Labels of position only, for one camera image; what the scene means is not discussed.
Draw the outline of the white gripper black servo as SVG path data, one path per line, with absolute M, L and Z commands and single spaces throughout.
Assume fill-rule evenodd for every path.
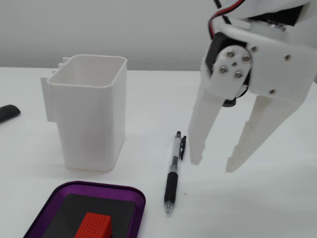
M 240 168 L 305 101 L 317 76 L 317 51 L 272 28 L 222 25 L 205 57 L 205 104 L 213 109 L 248 89 L 257 95 L 226 164 Z

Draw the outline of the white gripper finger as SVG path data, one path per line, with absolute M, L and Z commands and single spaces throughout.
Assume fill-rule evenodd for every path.
M 191 116 L 188 141 L 191 163 L 202 160 L 205 141 L 225 100 L 233 100 L 245 90 L 251 69 L 251 54 L 239 45 L 221 50 L 211 68 L 206 57 L 201 64 L 201 82 Z

